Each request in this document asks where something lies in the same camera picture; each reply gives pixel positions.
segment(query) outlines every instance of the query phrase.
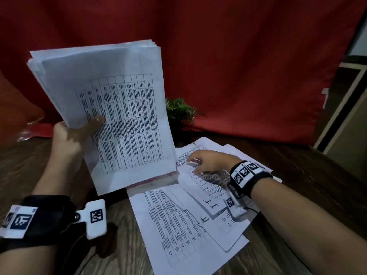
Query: small green plant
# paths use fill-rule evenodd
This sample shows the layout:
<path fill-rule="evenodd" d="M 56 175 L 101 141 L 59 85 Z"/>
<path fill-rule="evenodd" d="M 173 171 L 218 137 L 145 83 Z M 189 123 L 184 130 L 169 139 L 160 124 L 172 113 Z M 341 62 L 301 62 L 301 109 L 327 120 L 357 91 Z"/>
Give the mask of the small green plant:
<path fill-rule="evenodd" d="M 182 125 L 182 121 L 193 123 L 196 115 L 196 108 L 187 105 L 183 98 L 169 100 L 166 98 L 167 116 L 170 126 Z"/>

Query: tabletop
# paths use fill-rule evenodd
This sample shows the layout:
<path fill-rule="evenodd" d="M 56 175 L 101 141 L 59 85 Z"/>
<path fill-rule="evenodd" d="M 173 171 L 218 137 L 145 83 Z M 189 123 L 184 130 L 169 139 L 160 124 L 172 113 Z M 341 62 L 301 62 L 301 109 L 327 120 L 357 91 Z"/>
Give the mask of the tabletop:
<path fill-rule="evenodd" d="M 312 147 L 187 132 L 175 137 L 175 145 L 182 147 L 202 136 L 221 145 L 231 144 L 273 169 L 273 175 L 281 178 L 285 185 L 367 239 L 366 184 Z M 5 217 L 11 204 L 32 191 L 47 163 L 50 147 L 50 139 L 36 138 L 0 150 L 0 218 Z M 85 165 L 77 173 L 72 187 L 72 200 L 79 207 L 83 206 L 92 187 Z M 74 263 L 77 264 L 75 274 L 153 274 L 126 191 L 122 189 L 102 197 L 108 206 L 108 222 L 118 227 L 114 249 L 101 258 L 100 253 L 95 255 L 98 246 L 86 245 L 85 241 L 88 250 L 83 254 L 84 259 L 80 258 L 81 263 L 77 260 Z M 310 274 L 262 214 L 258 214 L 244 235 L 250 243 L 216 274 Z"/>

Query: red fabric backdrop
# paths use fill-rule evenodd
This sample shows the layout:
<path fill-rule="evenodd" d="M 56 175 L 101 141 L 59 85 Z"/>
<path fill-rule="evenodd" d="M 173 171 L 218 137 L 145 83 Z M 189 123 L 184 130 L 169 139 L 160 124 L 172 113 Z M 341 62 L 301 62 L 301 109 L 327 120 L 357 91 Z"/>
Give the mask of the red fabric backdrop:
<path fill-rule="evenodd" d="M 318 112 L 367 0 L 2 0 L 0 69 L 46 121 L 59 116 L 30 50 L 152 39 L 166 96 L 198 126 L 310 143 Z"/>

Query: hand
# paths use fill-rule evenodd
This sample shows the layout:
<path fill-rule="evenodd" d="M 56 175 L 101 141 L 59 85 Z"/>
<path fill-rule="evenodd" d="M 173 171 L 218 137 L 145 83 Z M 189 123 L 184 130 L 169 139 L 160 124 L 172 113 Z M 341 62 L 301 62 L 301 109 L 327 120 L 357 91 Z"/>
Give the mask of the hand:
<path fill-rule="evenodd" d="M 54 126 L 51 156 L 48 168 L 57 168 L 74 175 L 79 170 L 84 156 L 85 140 L 105 122 L 105 117 L 99 115 L 79 129 L 71 129 L 65 122 Z"/>
<path fill-rule="evenodd" d="M 213 150 L 195 151 L 190 154 L 187 162 L 197 162 L 195 159 L 199 160 L 200 166 L 196 167 L 194 174 L 199 174 L 205 171 L 220 171 L 223 169 L 229 173 L 234 165 L 242 161 L 235 155 Z"/>

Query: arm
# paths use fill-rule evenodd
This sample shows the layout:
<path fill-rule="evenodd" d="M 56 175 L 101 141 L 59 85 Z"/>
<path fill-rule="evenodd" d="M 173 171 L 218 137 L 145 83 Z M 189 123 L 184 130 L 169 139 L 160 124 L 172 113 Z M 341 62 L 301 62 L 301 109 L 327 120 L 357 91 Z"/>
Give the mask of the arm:
<path fill-rule="evenodd" d="M 85 139 L 103 122 L 104 117 L 97 116 L 80 129 L 69 129 L 63 122 L 55 125 L 50 159 L 33 195 L 69 195 L 71 179 L 83 158 Z M 55 255 L 56 246 L 8 250 L 0 254 L 0 270 L 4 275 L 52 274 Z"/>
<path fill-rule="evenodd" d="M 194 152 L 196 173 L 225 169 L 241 162 L 233 155 Z M 366 274 L 367 242 L 322 208 L 273 179 L 259 180 L 251 198 L 263 215 L 314 274 Z"/>

